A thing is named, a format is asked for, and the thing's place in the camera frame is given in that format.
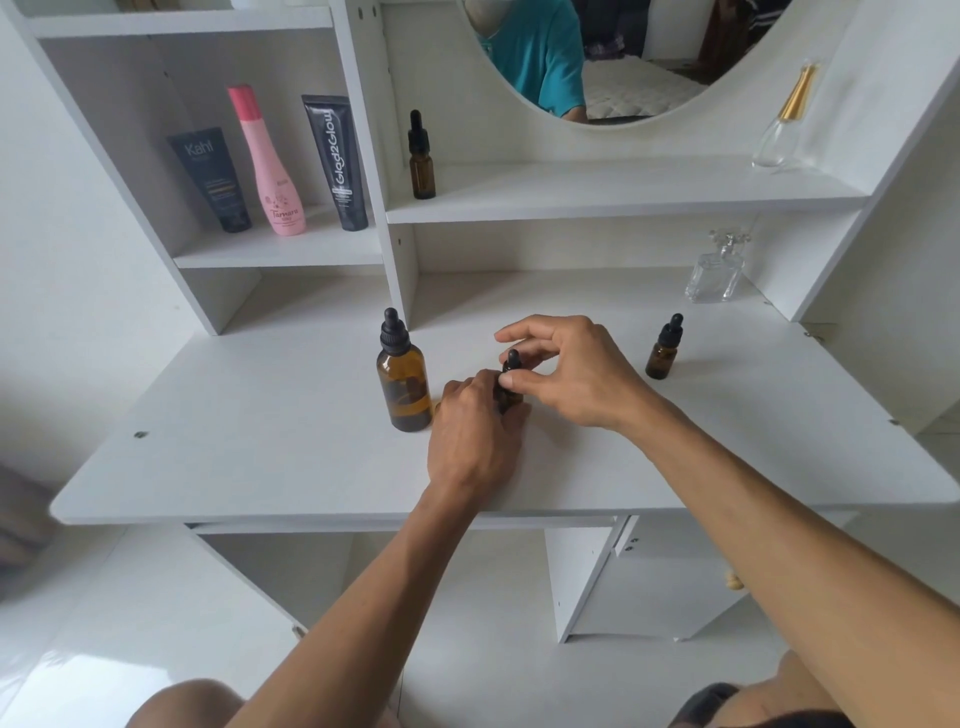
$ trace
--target white quilted mattress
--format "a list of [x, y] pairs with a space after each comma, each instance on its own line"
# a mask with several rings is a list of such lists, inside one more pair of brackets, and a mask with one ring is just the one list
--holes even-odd
[[636, 56], [584, 64], [587, 117], [656, 116], [706, 88]]

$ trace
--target floor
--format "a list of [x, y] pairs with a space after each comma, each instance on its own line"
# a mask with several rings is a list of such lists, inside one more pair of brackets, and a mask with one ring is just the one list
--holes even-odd
[[[960, 435], [924, 443], [960, 472]], [[857, 538], [960, 600], [960, 509], [874, 513]], [[383, 534], [357, 539], [357, 572]], [[250, 694], [293, 647], [288, 618], [178, 527], [64, 529], [0, 602], [0, 728], [121, 728], [160, 688]], [[557, 645], [542, 534], [471, 532], [402, 681], [406, 728], [661, 728], [692, 692], [767, 676], [785, 645], [746, 598], [686, 643]]]

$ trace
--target pink bottle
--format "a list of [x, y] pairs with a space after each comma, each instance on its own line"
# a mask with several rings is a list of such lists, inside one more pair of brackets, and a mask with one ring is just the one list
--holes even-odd
[[256, 173], [256, 191], [267, 219], [277, 235], [299, 235], [306, 230], [303, 204], [297, 189], [290, 182], [290, 175], [276, 155], [253, 89], [248, 85], [235, 85], [227, 91], [250, 147], [253, 171]]

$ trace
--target black tube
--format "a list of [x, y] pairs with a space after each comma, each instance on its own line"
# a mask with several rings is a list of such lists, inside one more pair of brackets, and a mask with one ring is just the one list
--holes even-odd
[[345, 231], [361, 231], [367, 222], [360, 155], [346, 96], [302, 96], [317, 151], [324, 164], [326, 183]]
[[167, 141], [220, 219], [220, 227], [226, 232], [242, 232], [253, 227], [220, 127], [175, 134], [168, 136]]

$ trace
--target pink cap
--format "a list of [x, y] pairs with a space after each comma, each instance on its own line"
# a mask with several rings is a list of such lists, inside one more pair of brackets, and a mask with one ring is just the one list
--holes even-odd
[[230, 101], [237, 111], [240, 121], [259, 121], [263, 118], [260, 113], [260, 106], [256, 103], [256, 96], [253, 95], [253, 89], [248, 85], [232, 85], [228, 87]]

